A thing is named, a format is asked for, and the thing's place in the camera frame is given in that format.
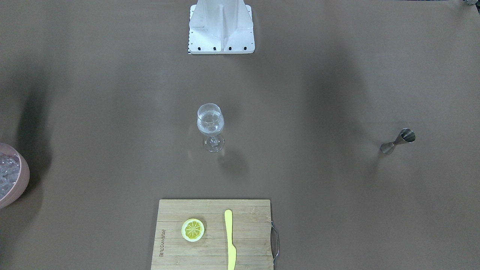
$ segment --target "white plastic base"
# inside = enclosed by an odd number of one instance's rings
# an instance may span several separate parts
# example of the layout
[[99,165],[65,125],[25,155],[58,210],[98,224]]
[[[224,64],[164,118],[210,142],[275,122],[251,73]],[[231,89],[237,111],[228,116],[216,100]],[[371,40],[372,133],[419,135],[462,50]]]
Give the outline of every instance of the white plastic base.
[[188,53],[244,54],[255,51],[252,8],[243,0],[198,0],[190,7],[189,25]]

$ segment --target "bowl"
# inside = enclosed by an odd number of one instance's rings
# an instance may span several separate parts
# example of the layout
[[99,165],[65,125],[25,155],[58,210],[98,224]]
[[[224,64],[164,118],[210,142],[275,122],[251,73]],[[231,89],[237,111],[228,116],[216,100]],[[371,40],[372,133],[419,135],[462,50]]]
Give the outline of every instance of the bowl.
[[16,155],[20,160],[20,172],[18,173],[17,181],[10,191],[0,199],[0,209],[2,209],[18,199],[18,197],[20,197],[25,191],[28,185],[28,180],[30,179],[30,169],[22,155],[20,155],[20,153],[18,153],[13,147],[0,143],[0,152],[8,156]]

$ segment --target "knife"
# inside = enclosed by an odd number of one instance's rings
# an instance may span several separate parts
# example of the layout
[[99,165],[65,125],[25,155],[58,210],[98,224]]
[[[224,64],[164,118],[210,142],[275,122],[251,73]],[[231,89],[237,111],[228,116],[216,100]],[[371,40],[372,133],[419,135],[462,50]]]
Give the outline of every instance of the knife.
[[230,209],[225,210],[225,227],[227,229],[228,270],[234,270],[237,263],[237,249],[232,242],[233,213]]

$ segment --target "lemon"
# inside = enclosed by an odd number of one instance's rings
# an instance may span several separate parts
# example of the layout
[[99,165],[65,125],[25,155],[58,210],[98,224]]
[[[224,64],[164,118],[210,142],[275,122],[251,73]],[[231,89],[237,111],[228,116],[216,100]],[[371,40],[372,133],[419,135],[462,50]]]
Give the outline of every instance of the lemon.
[[181,227],[181,235],[189,242],[196,242],[205,232],[204,224],[198,219],[189,219]]

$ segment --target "ice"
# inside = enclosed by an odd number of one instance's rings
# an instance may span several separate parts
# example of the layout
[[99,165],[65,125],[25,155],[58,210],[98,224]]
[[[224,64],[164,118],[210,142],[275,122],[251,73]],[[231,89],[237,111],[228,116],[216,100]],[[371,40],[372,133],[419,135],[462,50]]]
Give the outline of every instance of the ice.
[[0,198],[12,189],[20,173],[18,156],[8,156],[0,152]]

